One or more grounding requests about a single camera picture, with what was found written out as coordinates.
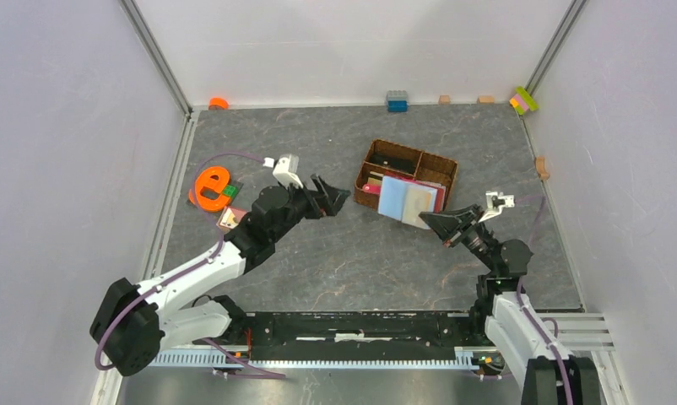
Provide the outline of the red card holder wallet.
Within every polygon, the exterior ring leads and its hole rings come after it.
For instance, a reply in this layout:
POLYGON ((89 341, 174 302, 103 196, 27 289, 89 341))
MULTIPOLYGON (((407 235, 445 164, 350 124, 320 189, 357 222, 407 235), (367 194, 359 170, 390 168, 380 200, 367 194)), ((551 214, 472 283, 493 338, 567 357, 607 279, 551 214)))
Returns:
POLYGON ((417 181, 397 175, 384 175, 376 211, 403 224, 428 230, 419 218, 421 212, 437 213, 443 209, 447 188, 432 181, 417 181))

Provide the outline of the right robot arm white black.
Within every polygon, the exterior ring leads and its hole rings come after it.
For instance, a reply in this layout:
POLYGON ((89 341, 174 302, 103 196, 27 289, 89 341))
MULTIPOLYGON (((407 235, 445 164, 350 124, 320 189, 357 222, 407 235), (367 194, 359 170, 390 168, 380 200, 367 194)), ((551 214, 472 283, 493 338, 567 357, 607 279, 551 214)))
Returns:
POLYGON ((533 256, 523 240, 500 241, 482 221, 479 205, 422 212, 420 218, 445 247, 465 246, 489 270, 479 276, 468 334, 493 343, 521 391, 523 404, 599 404, 594 362, 565 347, 539 318, 523 288, 533 256))

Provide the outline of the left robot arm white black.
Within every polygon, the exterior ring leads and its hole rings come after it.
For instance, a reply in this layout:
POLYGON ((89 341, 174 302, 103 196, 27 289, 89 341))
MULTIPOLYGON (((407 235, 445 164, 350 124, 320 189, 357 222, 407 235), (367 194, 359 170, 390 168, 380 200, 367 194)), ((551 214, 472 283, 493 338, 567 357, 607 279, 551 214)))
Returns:
POLYGON ((119 278, 107 289, 89 334, 98 370, 130 376, 162 351, 199 339, 237 343, 246 322, 217 300, 189 307, 190 300, 250 272, 276 251, 276 244, 303 219, 335 217, 350 192, 312 175, 314 188, 262 189, 240 223, 193 259, 158 277, 131 283, 119 278))

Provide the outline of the beige cards in basket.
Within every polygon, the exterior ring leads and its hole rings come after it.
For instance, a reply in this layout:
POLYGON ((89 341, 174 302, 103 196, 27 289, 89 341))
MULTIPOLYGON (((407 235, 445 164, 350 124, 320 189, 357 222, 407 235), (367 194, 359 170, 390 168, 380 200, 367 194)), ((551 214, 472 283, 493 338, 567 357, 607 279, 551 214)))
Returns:
POLYGON ((361 190, 372 195, 379 195, 382 188, 383 177, 384 174, 382 173, 370 171, 361 190))

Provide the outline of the black card in basket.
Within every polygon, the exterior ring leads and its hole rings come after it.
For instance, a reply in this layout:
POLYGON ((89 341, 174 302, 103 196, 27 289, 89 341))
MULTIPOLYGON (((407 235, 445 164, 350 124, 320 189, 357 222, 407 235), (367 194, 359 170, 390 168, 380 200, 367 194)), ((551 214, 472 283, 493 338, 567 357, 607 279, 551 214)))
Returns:
POLYGON ((413 174, 417 167, 417 164, 410 159, 386 156, 383 154, 373 154, 368 161, 374 165, 380 165, 409 174, 413 174))

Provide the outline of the pink picture card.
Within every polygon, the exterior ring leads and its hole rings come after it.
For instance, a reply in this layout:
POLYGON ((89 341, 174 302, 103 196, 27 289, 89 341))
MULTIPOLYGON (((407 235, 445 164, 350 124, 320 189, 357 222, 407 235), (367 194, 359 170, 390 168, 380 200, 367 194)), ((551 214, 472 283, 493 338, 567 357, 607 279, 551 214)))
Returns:
POLYGON ((247 214, 247 211, 233 206, 226 206, 223 208, 216 226, 224 232, 229 232, 234 229, 247 214))

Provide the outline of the woven brown basket organizer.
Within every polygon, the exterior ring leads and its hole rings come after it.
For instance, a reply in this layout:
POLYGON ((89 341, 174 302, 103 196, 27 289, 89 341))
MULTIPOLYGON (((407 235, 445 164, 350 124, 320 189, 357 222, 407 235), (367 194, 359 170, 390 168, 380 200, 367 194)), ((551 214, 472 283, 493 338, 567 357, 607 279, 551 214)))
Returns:
POLYGON ((442 207, 449 203, 458 176, 458 162, 417 148, 399 143, 375 139, 361 162, 355 178, 354 201, 374 211, 378 208, 379 196, 368 192, 363 186, 381 180, 384 174, 419 182, 441 185, 442 207))

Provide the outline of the green toy brick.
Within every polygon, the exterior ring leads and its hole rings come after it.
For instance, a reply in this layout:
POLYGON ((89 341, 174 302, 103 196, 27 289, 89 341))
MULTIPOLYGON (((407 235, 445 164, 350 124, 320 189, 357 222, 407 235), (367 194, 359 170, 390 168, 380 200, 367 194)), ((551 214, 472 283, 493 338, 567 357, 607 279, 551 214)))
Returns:
POLYGON ((227 185, 227 186, 225 186, 225 188, 222 190, 222 195, 223 195, 224 197, 229 198, 229 199, 233 199, 233 198, 236 197, 236 195, 238 194, 239 190, 240 190, 240 188, 237 187, 237 186, 227 185))

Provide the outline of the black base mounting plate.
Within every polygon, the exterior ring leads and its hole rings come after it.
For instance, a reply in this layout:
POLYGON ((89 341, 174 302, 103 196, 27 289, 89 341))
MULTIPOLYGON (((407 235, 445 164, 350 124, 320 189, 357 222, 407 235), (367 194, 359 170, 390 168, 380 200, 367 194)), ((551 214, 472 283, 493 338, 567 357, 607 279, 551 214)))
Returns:
POLYGON ((450 360, 457 348, 493 350, 465 312, 445 310, 248 313, 215 339, 251 360, 450 360))

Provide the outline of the curved wooden piece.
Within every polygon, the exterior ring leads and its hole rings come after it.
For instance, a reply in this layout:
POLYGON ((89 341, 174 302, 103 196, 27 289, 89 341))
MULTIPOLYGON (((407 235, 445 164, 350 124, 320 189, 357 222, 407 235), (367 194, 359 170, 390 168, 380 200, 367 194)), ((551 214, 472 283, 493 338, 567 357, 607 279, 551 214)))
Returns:
POLYGON ((547 181, 550 178, 550 173, 547 168, 546 158, 538 156, 534 160, 535 169, 541 181, 547 181))

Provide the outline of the blue grey toy bricks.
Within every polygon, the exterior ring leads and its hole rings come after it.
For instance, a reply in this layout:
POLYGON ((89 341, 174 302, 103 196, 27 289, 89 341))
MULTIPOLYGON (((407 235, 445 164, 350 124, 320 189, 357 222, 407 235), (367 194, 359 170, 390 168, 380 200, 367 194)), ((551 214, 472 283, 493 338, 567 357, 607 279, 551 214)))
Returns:
POLYGON ((391 113, 403 113, 409 108, 409 97, 405 90, 388 90, 385 101, 387 111, 391 113))

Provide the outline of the flat wooden block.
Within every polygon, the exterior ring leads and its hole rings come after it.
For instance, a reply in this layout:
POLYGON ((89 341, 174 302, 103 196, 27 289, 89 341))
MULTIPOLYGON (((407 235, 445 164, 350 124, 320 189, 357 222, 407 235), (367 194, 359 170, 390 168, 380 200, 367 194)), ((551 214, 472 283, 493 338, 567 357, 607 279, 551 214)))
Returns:
POLYGON ((494 104, 496 100, 491 95, 481 95, 478 97, 477 102, 479 104, 494 104))

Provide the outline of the orange plastic letter shape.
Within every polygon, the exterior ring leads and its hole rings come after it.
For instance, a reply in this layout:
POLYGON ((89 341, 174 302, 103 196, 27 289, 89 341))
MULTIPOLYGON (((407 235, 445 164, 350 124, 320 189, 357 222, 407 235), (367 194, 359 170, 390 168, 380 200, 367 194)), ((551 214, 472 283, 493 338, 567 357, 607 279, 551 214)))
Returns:
POLYGON ((202 171, 188 193, 189 201, 205 212, 218 213, 229 204, 224 194, 230 183, 230 172, 222 166, 211 166, 202 171))

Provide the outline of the green pink toy bricks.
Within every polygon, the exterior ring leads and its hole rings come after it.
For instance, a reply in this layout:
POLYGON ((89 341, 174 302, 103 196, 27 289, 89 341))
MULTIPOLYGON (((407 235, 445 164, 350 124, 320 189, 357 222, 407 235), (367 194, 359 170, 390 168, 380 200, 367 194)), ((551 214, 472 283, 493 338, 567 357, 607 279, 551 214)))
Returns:
POLYGON ((539 104, 524 87, 516 87, 514 95, 509 99, 509 104, 519 116, 537 111, 539 104))

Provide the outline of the orange round cap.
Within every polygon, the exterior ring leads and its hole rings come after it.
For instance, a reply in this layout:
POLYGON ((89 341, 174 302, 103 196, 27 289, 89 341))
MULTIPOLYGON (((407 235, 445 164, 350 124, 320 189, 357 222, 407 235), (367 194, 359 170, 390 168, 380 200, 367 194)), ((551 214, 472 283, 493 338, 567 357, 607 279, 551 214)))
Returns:
POLYGON ((229 108, 229 103, 220 97, 213 97, 209 100, 208 109, 213 110, 227 110, 229 108))

